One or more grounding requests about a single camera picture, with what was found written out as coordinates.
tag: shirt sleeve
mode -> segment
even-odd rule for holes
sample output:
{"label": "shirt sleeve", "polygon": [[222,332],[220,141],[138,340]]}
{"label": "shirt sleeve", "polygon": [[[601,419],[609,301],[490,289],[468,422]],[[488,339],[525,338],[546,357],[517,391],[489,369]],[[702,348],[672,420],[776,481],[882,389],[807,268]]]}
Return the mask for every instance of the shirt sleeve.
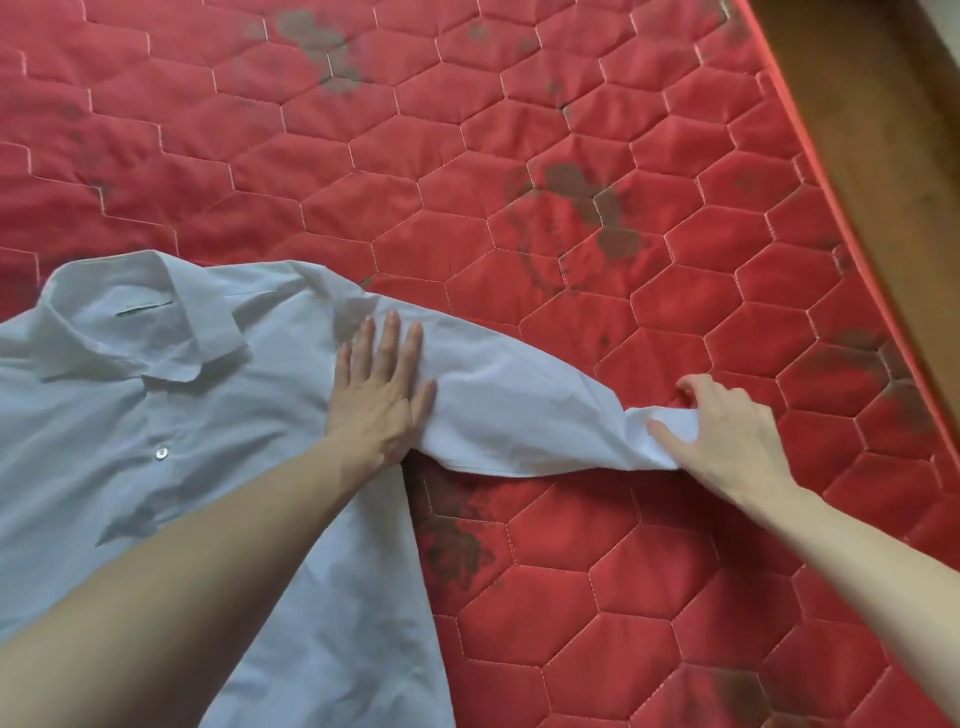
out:
{"label": "shirt sleeve", "polygon": [[608,387],[506,334],[368,293],[323,266],[291,265],[317,294],[332,325],[330,341],[351,338],[366,316],[381,328],[393,309],[404,329],[422,322],[420,378],[437,379],[438,393],[420,450],[450,470],[513,477],[588,468],[675,470],[647,421],[663,421],[687,442],[697,437],[695,410],[625,411]]}

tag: white shirt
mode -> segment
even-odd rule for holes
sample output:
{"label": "white shirt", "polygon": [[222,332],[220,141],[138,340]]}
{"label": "white shirt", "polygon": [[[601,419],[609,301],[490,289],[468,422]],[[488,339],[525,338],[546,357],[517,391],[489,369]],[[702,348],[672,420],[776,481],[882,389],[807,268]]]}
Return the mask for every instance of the white shirt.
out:
{"label": "white shirt", "polygon": [[[366,293],[318,265],[200,268],[146,251],[69,263],[0,325],[0,641],[166,522],[306,450],[338,345],[392,308],[439,381],[421,448],[533,476],[674,468],[615,394],[494,331]],[[399,468],[310,551],[204,728],[452,727]]]}

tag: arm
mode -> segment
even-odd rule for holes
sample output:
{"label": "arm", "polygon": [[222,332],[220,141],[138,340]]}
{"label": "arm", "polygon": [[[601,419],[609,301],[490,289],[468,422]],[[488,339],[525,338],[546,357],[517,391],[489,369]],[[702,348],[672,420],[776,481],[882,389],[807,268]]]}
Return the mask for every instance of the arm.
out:
{"label": "arm", "polygon": [[338,355],[324,438],[96,571],[0,648],[6,728],[197,725],[300,563],[353,494],[399,462],[436,386],[412,398],[422,328],[388,317]]}
{"label": "arm", "polygon": [[688,376],[699,439],[650,433],[682,468],[770,529],[819,571],[960,724],[960,573],[827,505],[790,475],[769,407],[709,375]]}

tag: hand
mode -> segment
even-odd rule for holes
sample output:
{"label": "hand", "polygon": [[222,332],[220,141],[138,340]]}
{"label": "hand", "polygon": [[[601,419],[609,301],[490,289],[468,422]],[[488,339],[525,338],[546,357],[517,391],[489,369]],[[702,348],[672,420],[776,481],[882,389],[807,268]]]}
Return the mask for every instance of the hand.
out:
{"label": "hand", "polygon": [[410,326],[402,349],[396,311],[387,314],[376,354],[375,333],[367,319],[355,343],[340,347],[326,415],[324,435],[339,441],[357,485],[399,463],[420,441],[437,394],[437,382],[428,381],[411,397],[423,345],[420,323]]}
{"label": "hand", "polygon": [[771,498],[799,490],[770,407],[710,375],[685,376],[677,386],[697,402],[700,436],[685,443],[657,420],[647,429],[681,468],[751,516]]}

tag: red mattress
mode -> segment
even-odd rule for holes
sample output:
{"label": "red mattress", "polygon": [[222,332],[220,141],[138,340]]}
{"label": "red mattress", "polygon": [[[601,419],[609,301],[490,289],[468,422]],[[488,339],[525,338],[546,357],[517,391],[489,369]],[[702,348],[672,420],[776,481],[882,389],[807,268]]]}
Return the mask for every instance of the red mattress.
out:
{"label": "red mattress", "polygon": [[[765,56],[717,0],[5,0],[0,315],[84,256],[323,263],[625,406],[712,371],[958,567],[954,460]],[[461,728],[947,725],[682,474],[407,475]]]}

